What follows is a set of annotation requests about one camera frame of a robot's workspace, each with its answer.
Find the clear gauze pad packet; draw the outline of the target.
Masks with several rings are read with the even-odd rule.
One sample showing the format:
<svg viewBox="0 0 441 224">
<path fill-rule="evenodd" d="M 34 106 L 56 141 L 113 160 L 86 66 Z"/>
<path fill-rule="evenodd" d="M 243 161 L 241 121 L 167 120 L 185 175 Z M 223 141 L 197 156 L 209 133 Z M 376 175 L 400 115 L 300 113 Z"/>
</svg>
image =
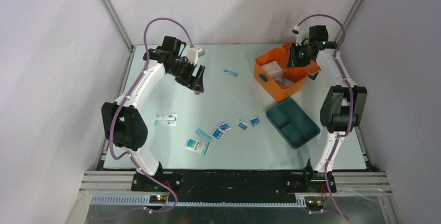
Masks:
<svg viewBox="0 0 441 224">
<path fill-rule="evenodd" d="M 269 62 L 261 67 L 273 79 L 281 76 L 284 73 L 284 68 L 277 61 Z"/>
</svg>

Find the small teal tube packet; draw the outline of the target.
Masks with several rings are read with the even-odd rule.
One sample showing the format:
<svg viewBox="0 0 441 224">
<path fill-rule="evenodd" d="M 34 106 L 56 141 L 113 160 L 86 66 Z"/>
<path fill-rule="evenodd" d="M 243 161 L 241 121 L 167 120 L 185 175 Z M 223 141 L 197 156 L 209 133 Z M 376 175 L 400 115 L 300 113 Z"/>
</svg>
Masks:
<svg viewBox="0 0 441 224">
<path fill-rule="evenodd" d="M 232 75 L 234 77 L 238 77 L 238 73 L 237 72 L 234 72 L 234 71 L 231 71 L 231 70 L 228 70 L 228 69 L 224 69 L 224 73 L 230 74 L 230 75 Z"/>
</svg>

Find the dark teal divider tray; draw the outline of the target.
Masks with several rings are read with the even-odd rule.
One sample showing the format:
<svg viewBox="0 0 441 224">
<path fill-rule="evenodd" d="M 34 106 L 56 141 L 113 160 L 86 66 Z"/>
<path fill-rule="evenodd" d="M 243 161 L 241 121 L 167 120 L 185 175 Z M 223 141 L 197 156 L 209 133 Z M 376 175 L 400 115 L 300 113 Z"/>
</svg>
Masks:
<svg viewBox="0 0 441 224">
<path fill-rule="evenodd" d="M 318 125 L 292 98 L 270 107 L 266 117 L 292 149 L 299 149 L 320 134 Z"/>
</svg>

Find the teal white label packet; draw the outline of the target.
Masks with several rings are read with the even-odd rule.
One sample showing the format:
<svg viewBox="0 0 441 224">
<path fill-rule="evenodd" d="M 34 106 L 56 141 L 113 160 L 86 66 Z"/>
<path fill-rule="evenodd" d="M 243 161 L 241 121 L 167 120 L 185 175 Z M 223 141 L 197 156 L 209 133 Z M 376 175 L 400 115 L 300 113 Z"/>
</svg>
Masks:
<svg viewBox="0 0 441 224">
<path fill-rule="evenodd" d="M 206 155 L 210 142 L 200 139 L 189 138 L 184 146 L 186 150 L 193 151 L 198 154 Z"/>
</svg>

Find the clear bag teal header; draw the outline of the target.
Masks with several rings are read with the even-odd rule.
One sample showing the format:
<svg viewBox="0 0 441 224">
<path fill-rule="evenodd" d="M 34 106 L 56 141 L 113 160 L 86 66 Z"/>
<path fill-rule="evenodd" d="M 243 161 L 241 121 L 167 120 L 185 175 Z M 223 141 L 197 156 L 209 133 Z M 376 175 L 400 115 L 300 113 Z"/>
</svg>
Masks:
<svg viewBox="0 0 441 224">
<path fill-rule="evenodd" d="M 284 77 L 277 77 L 275 79 L 275 82 L 279 85 L 280 88 L 282 89 L 288 89 L 289 87 L 293 86 L 295 84 L 295 82 L 284 78 Z"/>
</svg>

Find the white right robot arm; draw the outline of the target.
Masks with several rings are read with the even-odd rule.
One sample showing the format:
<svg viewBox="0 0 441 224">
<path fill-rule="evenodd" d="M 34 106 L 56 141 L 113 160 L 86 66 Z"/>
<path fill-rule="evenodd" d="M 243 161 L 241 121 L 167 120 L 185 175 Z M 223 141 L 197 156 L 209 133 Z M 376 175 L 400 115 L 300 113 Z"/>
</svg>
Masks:
<svg viewBox="0 0 441 224">
<path fill-rule="evenodd" d="M 343 140 L 359 126 L 364 111 L 367 89 L 358 86 L 345 68 L 339 47 L 330 41 L 325 25 L 314 25 L 308 30 L 295 25 L 296 37 L 290 45 L 289 68 L 304 68 L 315 63 L 329 85 L 321 106 L 319 120 L 323 127 L 319 149 L 308 160 L 303 187 L 315 192 L 323 185 L 323 178 L 333 169 L 334 159 Z"/>
</svg>

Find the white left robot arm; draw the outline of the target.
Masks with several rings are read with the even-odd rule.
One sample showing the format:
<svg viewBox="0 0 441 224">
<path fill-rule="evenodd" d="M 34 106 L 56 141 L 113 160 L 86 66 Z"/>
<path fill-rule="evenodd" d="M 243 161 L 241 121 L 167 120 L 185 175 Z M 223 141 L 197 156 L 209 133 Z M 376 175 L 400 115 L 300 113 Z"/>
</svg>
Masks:
<svg viewBox="0 0 441 224">
<path fill-rule="evenodd" d="M 148 127 L 141 109 L 158 82 L 167 74 L 192 91 L 204 92 L 205 66 L 197 65 L 197 61 L 204 56 L 205 50 L 190 45 L 184 56 L 181 49 L 185 46 L 181 40 L 165 36 L 160 46 L 146 49 L 140 71 L 129 89 L 114 102 L 105 102 L 101 107 L 111 157 L 120 160 L 128 156 L 137 171 L 146 175 L 144 184 L 152 191 L 162 189 L 164 176 L 158 173 L 161 164 L 146 144 Z"/>
</svg>

